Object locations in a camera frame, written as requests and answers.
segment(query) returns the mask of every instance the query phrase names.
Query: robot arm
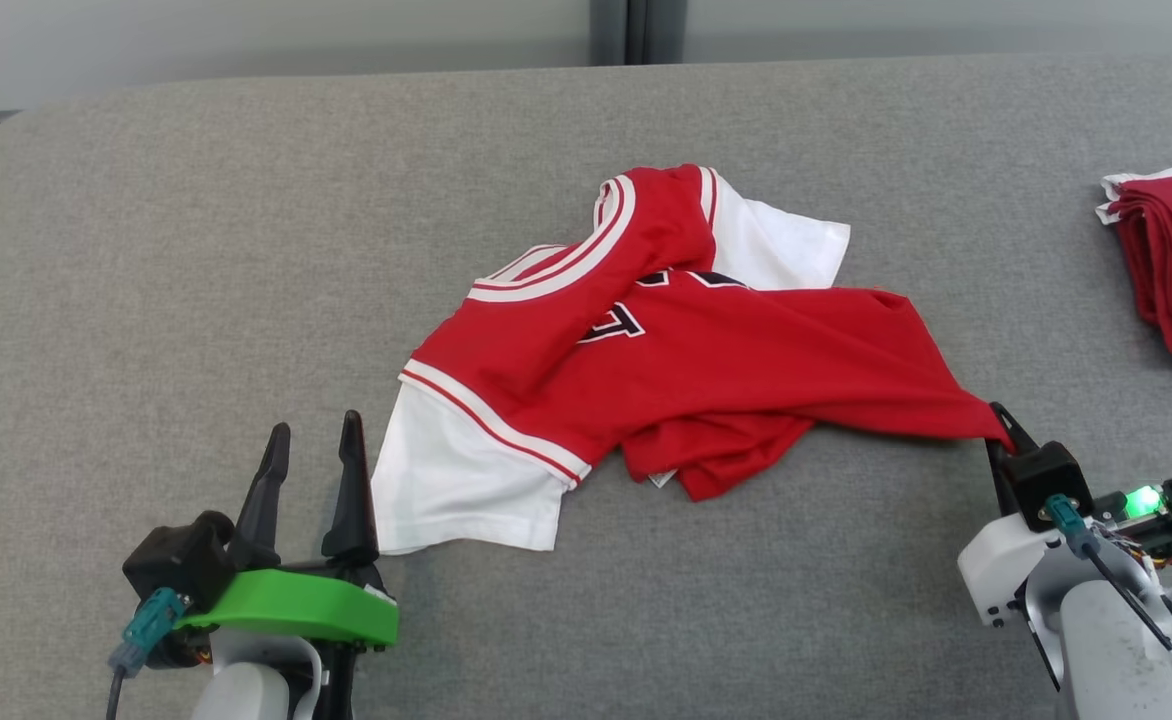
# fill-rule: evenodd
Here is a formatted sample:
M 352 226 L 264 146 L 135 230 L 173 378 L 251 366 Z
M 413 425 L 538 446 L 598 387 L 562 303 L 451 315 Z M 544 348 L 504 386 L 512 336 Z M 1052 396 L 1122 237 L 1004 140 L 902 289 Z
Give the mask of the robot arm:
M 1172 478 L 1093 498 L 1065 447 L 1035 444 L 993 407 L 1015 446 L 1010 455 L 988 444 L 1003 518 L 958 561 L 980 618 L 1026 621 L 1059 692 L 1058 719 L 1172 720 L 1172 603 L 1158 579 L 1172 565 Z M 1064 534 L 1054 497 L 1079 522 Z
M 152 670 L 212 666 L 196 720 L 350 720 L 359 653 L 397 640 L 398 605 L 374 561 L 363 426 L 345 414 L 342 480 L 320 561 L 285 565 L 275 552 L 279 489 L 288 475 L 289 428 L 272 430 L 238 523 L 205 511 L 156 528 L 124 562 L 143 605 L 111 656 L 120 679 Z

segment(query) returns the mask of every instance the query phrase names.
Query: gray table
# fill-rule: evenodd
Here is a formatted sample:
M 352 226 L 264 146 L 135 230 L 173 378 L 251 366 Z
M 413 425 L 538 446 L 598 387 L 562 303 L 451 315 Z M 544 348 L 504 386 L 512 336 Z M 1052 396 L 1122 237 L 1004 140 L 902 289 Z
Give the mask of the gray table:
M 1172 57 L 990 56 L 251 79 L 0 127 L 0 716 L 97 716 L 146 530 L 234 514 L 293 427 L 279 548 L 315 555 L 342 410 L 377 450 L 409 351 L 472 278 L 590 229 L 598 183 L 716 167 L 852 225 L 841 284 L 909 296 L 953 372 L 1095 489 L 1172 475 L 1172 359 L 1097 179 L 1172 165 Z M 402 646 L 360 716 L 1049 716 L 958 551 L 982 447 L 824 428 L 693 505 L 615 457 L 559 548 L 381 562 Z M 1166 573 L 1172 583 L 1172 571 Z M 184 716 L 199 671 L 125 685 Z

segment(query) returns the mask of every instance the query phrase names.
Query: black number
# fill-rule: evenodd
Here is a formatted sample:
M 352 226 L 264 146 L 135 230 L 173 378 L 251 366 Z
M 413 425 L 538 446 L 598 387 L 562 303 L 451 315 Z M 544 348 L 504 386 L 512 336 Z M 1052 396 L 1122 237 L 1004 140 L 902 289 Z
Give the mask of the black number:
M 592 327 L 590 333 L 586 333 L 586 337 L 578 340 L 578 342 L 594 342 L 595 340 L 604 340 L 606 337 L 618 337 L 618 334 L 624 334 L 625 337 L 641 337 L 643 334 L 643 328 L 640 327 L 640 322 L 636 322 L 635 315 L 632 315 L 626 305 L 621 303 L 614 304 L 613 310 L 609 310 L 608 314 L 604 315 L 604 322 Z
M 747 284 L 742 281 L 735 281 L 731 277 L 721 273 L 688 273 L 704 284 L 707 287 L 745 287 Z M 645 287 L 660 287 L 670 284 L 670 270 L 662 270 L 660 273 L 653 273 L 650 276 L 643 276 L 635 281 Z M 595 340 L 604 340 L 606 337 L 641 337 L 643 334 L 643 327 L 635 319 L 635 315 L 626 308 L 626 305 L 616 303 L 613 305 L 613 310 L 608 311 L 608 314 L 604 315 L 604 322 L 595 325 L 586 333 L 586 337 L 578 340 L 578 345 L 582 342 L 594 342 Z

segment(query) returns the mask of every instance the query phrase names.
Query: red jersey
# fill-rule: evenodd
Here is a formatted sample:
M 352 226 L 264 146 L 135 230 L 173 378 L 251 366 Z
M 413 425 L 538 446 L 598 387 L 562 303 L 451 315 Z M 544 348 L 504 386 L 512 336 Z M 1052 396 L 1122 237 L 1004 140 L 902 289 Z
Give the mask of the red jersey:
M 846 225 L 742 199 L 691 165 L 605 183 L 594 224 L 476 281 L 414 352 L 372 477 L 387 552 L 550 550 L 559 496 L 619 444 L 633 474 L 681 470 L 703 498 L 815 421 L 1006 436 L 909 301 L 786 290 L 829 286 Z

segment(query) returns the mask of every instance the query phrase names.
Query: wall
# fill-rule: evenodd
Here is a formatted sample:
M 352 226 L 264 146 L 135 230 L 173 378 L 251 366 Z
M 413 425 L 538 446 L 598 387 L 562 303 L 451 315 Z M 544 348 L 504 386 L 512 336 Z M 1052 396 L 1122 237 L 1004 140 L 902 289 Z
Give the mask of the wall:
M 1172 53 L 1172 1 L 688 0 L 684 61 Z
M 0 0 L 0 110 L 171 79 L 587 60 L 586 0 Z

